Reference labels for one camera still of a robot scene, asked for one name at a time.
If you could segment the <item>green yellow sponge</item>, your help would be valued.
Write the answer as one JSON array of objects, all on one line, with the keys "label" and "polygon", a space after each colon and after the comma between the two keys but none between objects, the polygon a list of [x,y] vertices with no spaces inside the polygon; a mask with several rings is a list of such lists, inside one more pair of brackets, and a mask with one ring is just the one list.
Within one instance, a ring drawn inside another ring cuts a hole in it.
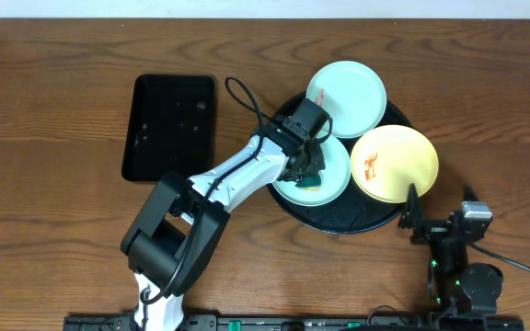
[{"label": "green yellow sponge", "polygon": [[302,177],[296,182],[296,186],[300,189],[308,191],[318,191],[321,188],[321,175]]}]

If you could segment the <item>mint green plate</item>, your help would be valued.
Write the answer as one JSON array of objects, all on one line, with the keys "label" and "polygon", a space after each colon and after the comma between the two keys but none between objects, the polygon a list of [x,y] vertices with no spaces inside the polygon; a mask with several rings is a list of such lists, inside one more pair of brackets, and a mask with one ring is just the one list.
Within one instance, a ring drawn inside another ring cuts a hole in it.
[{"label": "mint green plate", "polygon": [[320,69],[310,80],[305,97],[333,120],[331,134],[357,138],[383,118],[387,95],[379,75],[363,63],[338,61]]},{"label": "mint green plate", "polygon": [[349,153],[338,138],[330,136],[321,144],[325,168],[319,172],[321,183],[310,188],[300,188],[295,182],[275,181],[272,185],[291,203],[314,207],[336,199],[349,184],[351,161]]}]

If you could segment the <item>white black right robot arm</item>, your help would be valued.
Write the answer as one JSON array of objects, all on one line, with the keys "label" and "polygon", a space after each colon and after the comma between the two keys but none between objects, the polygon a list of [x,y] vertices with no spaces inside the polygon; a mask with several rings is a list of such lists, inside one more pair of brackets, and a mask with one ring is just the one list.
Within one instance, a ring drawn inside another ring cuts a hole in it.
[{"label": "white black right robot arm", "polygon": [[460,210],[444,220],[428,220],[416,187],[409,185],[398,226],[412,231],[412,244],[430,248],[428,292],[439,305],[432,324],[445,317],[485,319],[496,314],[503,274],[491,264],[471,263],[467,255],[467,247],[484,238],[492,221],[490,207],[470,187]]}]

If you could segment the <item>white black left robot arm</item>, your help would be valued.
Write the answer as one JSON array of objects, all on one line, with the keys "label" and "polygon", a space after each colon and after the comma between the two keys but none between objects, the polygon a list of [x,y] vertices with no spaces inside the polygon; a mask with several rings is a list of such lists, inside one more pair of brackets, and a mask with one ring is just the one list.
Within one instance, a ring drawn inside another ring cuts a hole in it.
[{"label": "white black left robot arm", "polygon": [[260,125],[248,144],[216,168],[189,178],[164,175],[121,241],[139,287],[134,330],[174,330],[184,293],[205,271],[231,211],[293,167],[326,120],[289,117]]}]

